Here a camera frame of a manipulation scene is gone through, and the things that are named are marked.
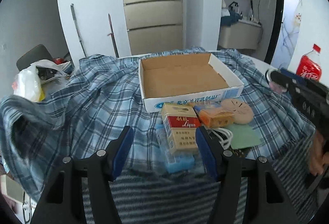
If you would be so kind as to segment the person's right hand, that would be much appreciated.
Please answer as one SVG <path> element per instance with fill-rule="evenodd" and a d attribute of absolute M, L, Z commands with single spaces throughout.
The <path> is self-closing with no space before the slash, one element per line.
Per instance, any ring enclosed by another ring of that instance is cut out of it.
<path fill-rule="evenodd" d="M 313 136 L 312 145 L 309 149 L 308 167 L 312 175 L 322 175 L 324 166 L 328 165 L 328 153 L 325 153 L 323 147 L 326 139 L 317 130 Z"/>

